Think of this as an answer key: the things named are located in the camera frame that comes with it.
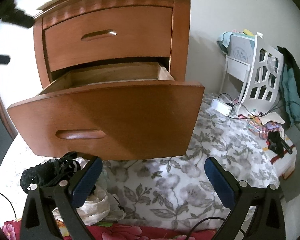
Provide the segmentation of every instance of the screw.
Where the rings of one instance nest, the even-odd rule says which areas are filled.
[[[272,190],[276,190],[276,189],[277,189],[277,187],[276,187],[274,184],[270,184],[270,189],[272,189]]]
[[[67,184],[68,184],[68,181],[66,181],[66,180],[62,180],[62,181],[59,182],[59,185],[60,185],[61,187],[64,187],[64,186],[66,186]]]
[[[239,182],[239,185],[240,185],[241,187],[247,187],[247,186],[248,186],[248,183],[247,183],[246,181],[244,181],[244,180],[241,180],[241,181]]]
[[[31,189],[31,190],[35,190],[35,189],[37,189],[37,187],[38,187],[37,184],[33,184],[33,185],[30,187],[30,189]]]

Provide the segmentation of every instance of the white chair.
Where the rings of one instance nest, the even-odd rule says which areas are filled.
[[[271,46],[265,46],[261,36],[255,36],[252,65],[226,56],[225,72],[220,93],[227,74],[243,82],[239,96],[250,112],[266,113],[277,98],[280,76],[283,67],[283,55]],[[236,114],[247,116],[249,112],[239,104]]]

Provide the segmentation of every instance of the black cable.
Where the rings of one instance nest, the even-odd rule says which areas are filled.
[[[12,205],[11,201],[10,201],[5,195],[3,195],[1,192],[0,192],[0,195],[3,196],[6,200],[9,201],[9,203],[10,203],[12,209],[13,209],[14,216],[15,216],[15,218],[16,218],[16,220],[17,220],[17,215],[16,215],[16,212],[15,212],[15,210],[14,210],[14,208],[13,208],[13,205]]]
[[[222,95],[227,95],[227,96],[230,98],[231,104],[232,104],[232,102],[233,102],[232,97],[231,97],[229,94],[227,94],[227,93],[221,93],[221,94],[218,96],[218,100],[219,100],[219,98],[220,98]]]
[[[225,221],[226,219],[225,218],[221,218],[221,217],[208,217],[208,218],[205,218],[205,219],[202,219],[201,221],[199,221],[198,223],[196,223],[193,228],[191,228],[191,230],[189,231],[189,233],[187,234],[187,237],[185,240],[189,240],[189,237],[191,236],[191,234],[193,233],[193,231],[195,230],[195,228],[200,225],[201,223],[205,222],[206,220],[209,220],[209,219],[219,219],[219,220],[222,220],[222,221]],[[246,235],[246,233],[240,228],[240,232],[243,233],[243,236]]]
[[[235,105],[237,105],[237,104],[241,104],[253,117],[251,117],[251,118],[245,118],[245,117],[230,117],[230,116],[228,116],[229,118],[231,118],[231,119],[245,119],[245,120],[250,120],[250,119],[255,119],[256,117],[263,117],[263,116],[266,116],[267,114],[269,114],[269,113],[271,113],[272,111],[274,111],[274,110],[276,110],[276,109],[279,109],[279,108],[281,108],[281,107],[283,107],[283,106],[285,106],[287,103],[295,103],[295,104],[297,104],[299,107],[300,107],[300,105],[297,103],[297,102],[295,102],[295,101],[291,101],[291,100],[289,100],[289,101],[287,101],[287,102],[285,102],[282,106],[279,106],[279,107],[276,107],[278,104],[279,104],[279,102],[280,101],[278,101],[277,102],[277,104],[273,107],[273,108],[271,108],[268,112],[266,112],[265,114],[258,114],[258,115],[253,115],[241,102],[238,102],[238,103],[235,103],[234,104],[234,106]]]

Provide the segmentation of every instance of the clothing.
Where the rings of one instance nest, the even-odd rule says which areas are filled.
[[[289,116],[290,124],[300,122],[300,69],[286,49],[278,46],[278,51],[283,54],[284,66],[280,79],[280,94],[285,103],[285,110]]]
[[[64,179],[71,179],[81,169],[75,158],[77,152],[68,152],[60,159],[50,159],[23,171],[20,179],[22,190],[28,194],[31,184],[37,184],[41,188],[52,187]]]

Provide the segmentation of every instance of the paper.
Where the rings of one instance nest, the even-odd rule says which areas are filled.
[[[44,11],[47,7],[49,7],[50,5],[54,4],[57,1],[60,1],[60,0],[51,0],[51,1],[48,1],[45,4],[41,5],[40,7],[38,7],[37,10]]]
[[[282,119],[282,117],[277,114],[276,112],[272,112],[272,113],[269,113],[263,117],[259,117],[260,121],[262,124],[266,124],[267,122],[277,122],[277,123],[280,123],[280,124],[285,124],[285,121]]]

